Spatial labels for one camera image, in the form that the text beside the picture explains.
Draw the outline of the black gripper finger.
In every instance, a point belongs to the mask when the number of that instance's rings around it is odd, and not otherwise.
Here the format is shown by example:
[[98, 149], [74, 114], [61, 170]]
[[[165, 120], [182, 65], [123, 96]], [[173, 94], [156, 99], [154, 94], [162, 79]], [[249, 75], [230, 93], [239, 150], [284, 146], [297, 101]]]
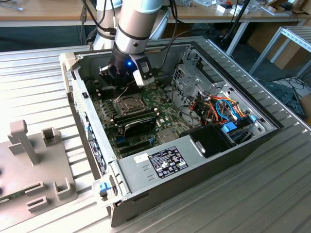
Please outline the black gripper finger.
[[99, 67], [99, 76], [108, 84], [116, 86], [116, 68], [113, 65]]

